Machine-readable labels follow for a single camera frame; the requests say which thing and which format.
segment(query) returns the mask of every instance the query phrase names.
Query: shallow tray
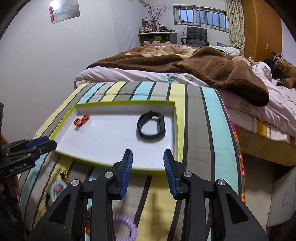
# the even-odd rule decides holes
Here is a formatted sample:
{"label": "shallow tray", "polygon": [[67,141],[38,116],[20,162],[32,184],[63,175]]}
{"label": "shallow tray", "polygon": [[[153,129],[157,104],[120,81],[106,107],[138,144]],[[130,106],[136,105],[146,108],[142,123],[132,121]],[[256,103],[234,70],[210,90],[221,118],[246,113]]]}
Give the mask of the shallow tray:
{"label": "shallow tray", "polygon": [[[165,117],[165,136],[157,140],[141,138],[136,129],[139,117],[153,110]],[[76,118],[89,114],[81,127]],[[174,102],[118,101],[74,105],[53,132],[56,151],[78,160],[112,166],[121,161],[126,149],[133,151],[133,170],[163,171],[163,153],[170,149],[177,155],[177,124]],[[143,133],[155,134],[157,121],[149,121]]]}

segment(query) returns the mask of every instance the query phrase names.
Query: brown blanket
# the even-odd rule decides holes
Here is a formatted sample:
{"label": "brown blanket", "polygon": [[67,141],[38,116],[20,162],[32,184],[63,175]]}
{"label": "brown blanket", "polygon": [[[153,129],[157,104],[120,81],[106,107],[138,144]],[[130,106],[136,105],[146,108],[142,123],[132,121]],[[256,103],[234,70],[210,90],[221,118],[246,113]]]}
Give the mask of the brown blanket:
{"label": "brown blanket", "polygon": [[208,46],[198,48],[159,43],[99,60],[88,68],[102,66],[159,73],[190,73],[212,87],[234,92],[255,106],[265,106],[269,101],[265,84],[245,61],[233,58]]}

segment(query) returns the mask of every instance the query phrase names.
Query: metal bolt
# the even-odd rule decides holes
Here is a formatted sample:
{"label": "metal bolt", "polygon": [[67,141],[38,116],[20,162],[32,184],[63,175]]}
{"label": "metal bolt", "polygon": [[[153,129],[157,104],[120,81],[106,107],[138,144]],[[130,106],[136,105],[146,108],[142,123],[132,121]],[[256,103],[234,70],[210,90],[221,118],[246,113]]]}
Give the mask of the metal bolt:
{"label": "metal bolt", "polygon": [[112,172],[106,172],[104,176],[106,178],[111,178],[111,177],[113,177],[113,173]]}
{"label": "metal bolt", "polygon": [[71,185],[72,185],[72,186],[77,186],[79,183],[80,183],[79,180],[73,180],[73,181],[71,182]]}
{"label": "metal bolt", "polygon": [[191,172],[184,172],[183,175],[185,177],[192,177],[192,173]]}
{"label": "metal bolt", "polygon": [[223,186],[223,185],[226,184],[226,182],[225,182],[224,179],[218,179],[217,183],[218,183],[219,185],[221,185],[221,186]]}

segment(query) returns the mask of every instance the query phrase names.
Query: person's hand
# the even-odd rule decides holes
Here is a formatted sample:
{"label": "person's hand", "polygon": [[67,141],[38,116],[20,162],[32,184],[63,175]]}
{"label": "person's hand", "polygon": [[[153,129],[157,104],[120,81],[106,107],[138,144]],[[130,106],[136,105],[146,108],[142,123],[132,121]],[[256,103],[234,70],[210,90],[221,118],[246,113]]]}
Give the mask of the person's hand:
{"label": "person's hand", "polygon": [[[13,190],[15,192],[15,195],[17,196],[20,196],[20,184],[19,184],[19,180],[18,180],[18,177],[15,176],[13,178],[11,178],[13,180],[13,184],[14,184],[14,187],[13,187]],[[0,191],[3,191],[4,190],[4,187],[3,185],[0,183]]]}

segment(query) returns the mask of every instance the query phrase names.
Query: floor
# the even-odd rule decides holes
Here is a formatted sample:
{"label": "floor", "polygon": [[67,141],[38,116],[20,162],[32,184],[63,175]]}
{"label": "floor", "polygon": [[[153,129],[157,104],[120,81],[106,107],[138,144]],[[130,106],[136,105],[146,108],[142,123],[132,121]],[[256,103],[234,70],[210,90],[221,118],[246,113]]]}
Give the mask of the floor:
{"label": "floor", "polygon": [[276,164],[247,154],[243,154],[243,160],[246,204],[266,231]]}

